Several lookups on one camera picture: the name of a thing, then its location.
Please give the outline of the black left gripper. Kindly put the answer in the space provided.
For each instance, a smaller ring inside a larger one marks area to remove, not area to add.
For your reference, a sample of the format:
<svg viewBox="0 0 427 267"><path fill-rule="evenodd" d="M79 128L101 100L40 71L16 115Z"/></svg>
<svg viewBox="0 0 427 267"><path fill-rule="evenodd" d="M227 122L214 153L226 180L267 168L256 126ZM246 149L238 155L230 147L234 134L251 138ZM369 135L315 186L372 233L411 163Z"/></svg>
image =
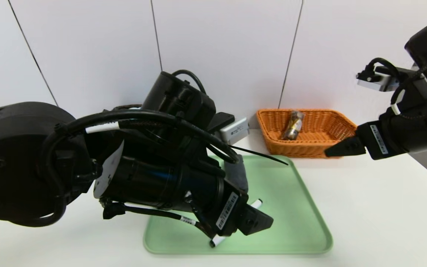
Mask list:
<svg viewBox="0 0 427 267"><path fill-rule="evenodd" d="M262 203L245 206L248 200L245 165L225 163L224 169L217 167L217 171L226 176L181 165L177 181L177 211L195 214L209 237L230 236L237 228L243 235L269 229L274 219L259 210ZM234 213L241 209L237 227Z"/></svg>

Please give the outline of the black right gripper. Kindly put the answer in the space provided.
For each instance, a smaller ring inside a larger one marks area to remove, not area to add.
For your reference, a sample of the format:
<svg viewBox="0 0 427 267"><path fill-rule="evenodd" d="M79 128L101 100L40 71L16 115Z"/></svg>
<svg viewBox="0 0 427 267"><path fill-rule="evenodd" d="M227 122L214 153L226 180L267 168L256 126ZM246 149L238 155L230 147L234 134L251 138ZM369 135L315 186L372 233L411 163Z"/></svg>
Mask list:
<svg viewBox="0 0 427 267"><path fill-rule="evenodd" d="M366 154L374 160L427 150L427 108L395 115L391 108L378 120L359 125L356 136L325 149L327 157Z"/></svg>

